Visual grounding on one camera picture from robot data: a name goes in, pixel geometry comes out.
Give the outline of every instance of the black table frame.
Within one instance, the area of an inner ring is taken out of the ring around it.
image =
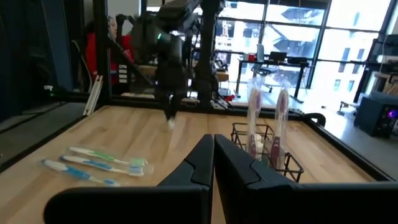
[[[299,95],[301,81],[302,81],[302,78],[304,76],[304,69],[310,67],[310,64],[308,62],[300,63],[300,64],[292,64],[292,63],[285,63],[285,62],[275,62],[273,60],[265,60],[263,62],[240,60],[240,59],[238,59],[238,60],[239,60],[238,78],[236,80],[236,88],[235,88],[235,94],[236,94],[236,96],[238,98],[240,98],[239,85],[241,83],[242,64],[243,63],[253,63],[253,64],[261,64],[261,65],[277,65],[277,66],[287,66],[287,67],[300,68],[300,73],[298,74],[298,80],[297,80],[297,83],[296,83],[296,88],[295,88],[295,91],[294,91],[294,95],[293,96],[291,95],[290,97],[292,97],[295,101],[297,101],[299,103],[304,103],[304,101],[299,100],[297,97]]]

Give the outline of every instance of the wooden tabletop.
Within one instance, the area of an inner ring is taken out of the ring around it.
[[[125,185],[155,186],[181,163],[204,134],[230,136],[232,122],[245,121],[236,116],[178,113],[175,129],[168,131],[162,111],[105,106],[0,174],[0,223],[42,223],[42,212],[50,197],[67,188],[95,185],[39,165],[42,159],[57,159],[65,154],[68,146],[99,149],[126,160],[144,157],[154,166],[153,174],[141,178],[117,174],[108,177]],[[260,119],[259,123],[275,126],[270,119]],[[304,123],[289,122],[287,149],[305,169],[302,183],[373,181]],[[100,170],[84,170],[94,176],[104,175]],[[212,222],[225,223],[216,182]]]

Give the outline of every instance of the toothbrush handle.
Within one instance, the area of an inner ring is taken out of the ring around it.
[[[127,166],[129,165],[128,162],[120,161],[120,160],[115,159],[114,157],[104,154],[102,152],[96,152],[96,151],[92,151],[92,150],[88,150],[88,149],[82,149],[79,147],[69,147],[69,150],[71,150],[73,152],[77,152],[79,154],[86,155],[86,156],[100,158],[100,159],[110,161],[110,162],[113,162],[116,164],[127,165]]]
[[[81,180],[89,180],[91,178],[91,175],[89,175],[88,173],[86,173],[82,170],[78,170],[74,167],[65,165],[61,162],[44,160],[44,161],[42,161],[42,163],[43,163],[43,165],[45,165],[53,170],[66,173],[72,177],[75,177],[75,178],[78,178]]]
[[[77,156],[61,156],[60,157],[61,161],[68,161],[68,162],[76,162],[79,164],[87,165],[87,166],[92,166],[98,169],[106,170],[106,171],[112,171],[113,167],[102,163],[102,162],[96,162],[92,161],[91,159],[85,159]]]

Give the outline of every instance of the cable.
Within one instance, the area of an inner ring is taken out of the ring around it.
[[[384,62],[385,61],[384,51],[385,51],[385,46],[386,46],[386,42],[387,42],[387,37],[388,37],[388,35],[386,34],[386,36],[384,37],[384,41],[383,41],[383,45],[382,45],[382,49],[381,49],[382,60],[381,60],[379,73],[381,73],[381,69],[383,68],[383,64],[385,63]]]

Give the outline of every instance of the black wire basket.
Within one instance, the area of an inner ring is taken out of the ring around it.
[[[248,124],[246,123],[233,123],[232,124],[232,133],[231,140],[237,146],[239,146],[242,150],[245,150],[246,144],[242,143],[241,136],[247,136],[248,132]],[[262,142],[264,142],[265,146],[263,147],[262,152],[256,153],[256,159],[261,160],[266,156],[266,159],[269,161],[269,167],[274,169],[277,173],[287,176],[296,181],[300,182],[301,175],[304,173],[303,167],[296,160],[296,158],[291,155],[291,153],[286,152],[285,154],[285,162],[284,169],[276,169],[275,166],[271,163],[271,155],[269,154],[269,146],[267,146],[267,142],[271,145],[272,137],[274,136],[274,130],[269,125],[266,124],[256,124],[256,134],[261,136]]]

